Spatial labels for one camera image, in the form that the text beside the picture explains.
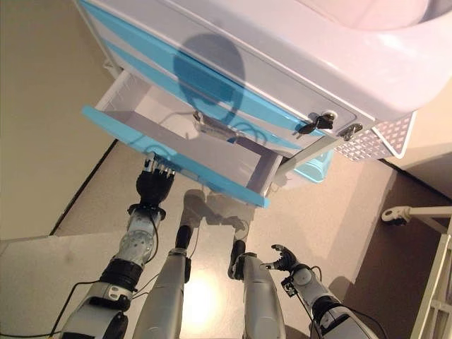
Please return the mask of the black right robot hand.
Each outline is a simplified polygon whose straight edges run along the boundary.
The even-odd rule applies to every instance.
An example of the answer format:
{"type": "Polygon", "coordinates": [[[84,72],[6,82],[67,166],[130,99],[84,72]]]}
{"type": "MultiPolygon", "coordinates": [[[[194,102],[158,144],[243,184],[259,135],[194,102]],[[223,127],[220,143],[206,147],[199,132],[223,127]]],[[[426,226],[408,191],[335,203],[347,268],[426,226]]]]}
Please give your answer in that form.
{"type": "Polygon", "coordinates": [[[279,253],[279,259],[271,263],[261,263],[260,267],[266,270],[292,272],[294,268],[299,265],[297,257],[287,247],[281,244],[273,244],[271,248],[279,253]]]}

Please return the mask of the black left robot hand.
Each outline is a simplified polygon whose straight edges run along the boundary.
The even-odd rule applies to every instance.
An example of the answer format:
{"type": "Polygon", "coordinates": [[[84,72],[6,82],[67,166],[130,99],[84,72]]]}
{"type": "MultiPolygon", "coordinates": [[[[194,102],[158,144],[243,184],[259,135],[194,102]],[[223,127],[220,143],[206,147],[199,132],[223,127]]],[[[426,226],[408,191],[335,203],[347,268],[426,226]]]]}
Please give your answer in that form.
{"type": "Polygon", "coordinates": [[[168,196],[174,183],[175,171],[168,162],[154,152],[146,155],[141,173],[136,180],[140,204],[159,206],[168,196]]]}

